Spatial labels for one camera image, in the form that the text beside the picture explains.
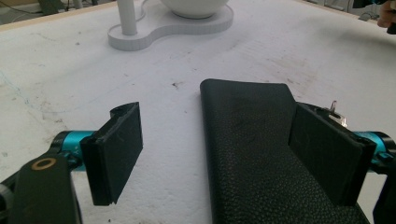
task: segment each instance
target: white vertical post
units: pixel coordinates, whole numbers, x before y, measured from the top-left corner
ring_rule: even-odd
[[[75,9],[84,8],[81,0],[73,0],[73,4],[75,6]]]
[[[121,29],[124,35],[135,35],[136,18],[134,17],[134,0],[117,0],[119,6]]]

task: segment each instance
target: cable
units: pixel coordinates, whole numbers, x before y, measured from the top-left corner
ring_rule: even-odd
[[[24,13],[27,13],[27,14],[38,14],[38,13],[41,13],[41,11],[30,12],[30,11],[20,10],[20,9],[15,8],[15,7],[11,7],[11,6],[7,5],[6,3],[4,3],[2,1],[0,1],[0,4],[5,6],[5,7],[9,7],[11,9],[15,10],[15,11],[24,12]]]
[[[14,20],[11,21],[11,23],[15,22],[17,19],[22,18],[22,17],[24,17],[26,15],[29,15],[29,13],[25,13],[25,14],[21,14],[20,16],[17,16]]]

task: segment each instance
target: table surface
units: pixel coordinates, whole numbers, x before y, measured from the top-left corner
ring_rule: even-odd
[[[84,222],[210,223],[206,78],[286,83],[297,101],[337,100],[350,130],[396,138],[395,36],[297,1],[229,6],[226,32],[167,36],[136,52],[107,44],[120,23],[115,4],[0,27],[0,179],[44,153],[58,132],[97,130],[111,108],[138,101],[145,145],[118,204],[93,206],[87,176],[73,173]],[[369,218],[383,179],[369,174],[363,186]]]

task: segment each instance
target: white bowl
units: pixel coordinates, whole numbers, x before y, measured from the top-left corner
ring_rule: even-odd
[[[185,18],[203,19],[210,17],[228,0],[161,0],[175,14]]]

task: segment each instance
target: black pad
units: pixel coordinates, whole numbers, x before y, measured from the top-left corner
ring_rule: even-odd
[[[139,103],[116,107],[110,115],[80,142],[95,205],[117,202],[143,148]]]
[[[201,84],[213,223],[368,223],[334,206],[290,149],[296,110],[284,84]]]
[[[356,204],[375,147],[330,119],[328,111],[297,105],[290,148],[334,204]]]

